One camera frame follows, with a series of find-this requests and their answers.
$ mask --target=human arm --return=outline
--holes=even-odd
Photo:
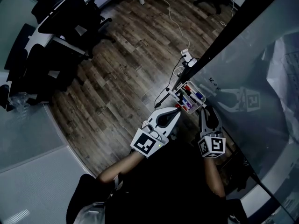
[[[219,197],[225,197],[224,186],[213,158],[204,158],[206,183]]]
[[[134,167],[136,167],[143,159],[144,156],[141,153],[133,151],[122,160],[116,162],[115,164],[111,165],[110,167],[106,168],[103,172],[101,172],[100,175],[97,177],[97,180],[103,183],[112,182],[118,174],[127,174]]]

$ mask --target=pen holder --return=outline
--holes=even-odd
[[[188,113],[191,114],[201,107],[200,101],[204,103],[206,97],[191,81],[186,81],[176,92],[176,102]]]

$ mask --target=white cable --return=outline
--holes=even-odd
[[[233,15],[233,10],[234,10],[234,8],[235,8],[235,1],[233,1],[233,8],[232,8],[232,10],[231,10],[232,17],[234,17],[234,15]]]
[[[174,77],[171,81],[170,81],[170,85],[174,85],[176,83],[176,81],[178,80],[178,77]]]
[[[182,30],[181,30],[181,27],[171,18],[171,15],[170,15],[170,9],[171,9],[171,6],[170,6],[170,4],[169,4],[169,2],[168,1],[166,1],[166,0],[163,0],[164,2],[166,2],[167,4],[168,4],[168,6],[169,6],[169,18],[170,18],[170,20],[173,22],[173,23],[175,23],[177,26],[178,26],[178,28],[179,28],[179,31],[181,32],[181,34],[182,34],[182,37],[183,38],[185,38],[187,41],[188,41],[188,47],[187,47],[187,49],[189,49],[189,47],[190,47],[190,41],[189,41],[189,39],[187,38],[187,37],[184,37],[184,35],[183,35],[183,32],[182,32]]]
[[[174,71],[173,71],[173,75],[174,75],[174,72],[178,69],[178,68],[180,68],[180,67],[183,67],[182,65],[180,65],[180,66],[178,66],[176,69],[174,69]]]

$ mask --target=glass wall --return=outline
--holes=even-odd
[[[0,172],[64,146],[43,105],[22,112],[0,107]]]
[[[293,220],[299,217],[298,8],[299,0],[275,0],[192,78]]]

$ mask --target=power adapter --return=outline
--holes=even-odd
[[[192,67],[197,62],[197,59],[192,58],[192,56],[188,52],[188,49],[182,50],[181,54],[184,57],[185,61],[188,63],[189,67]]]

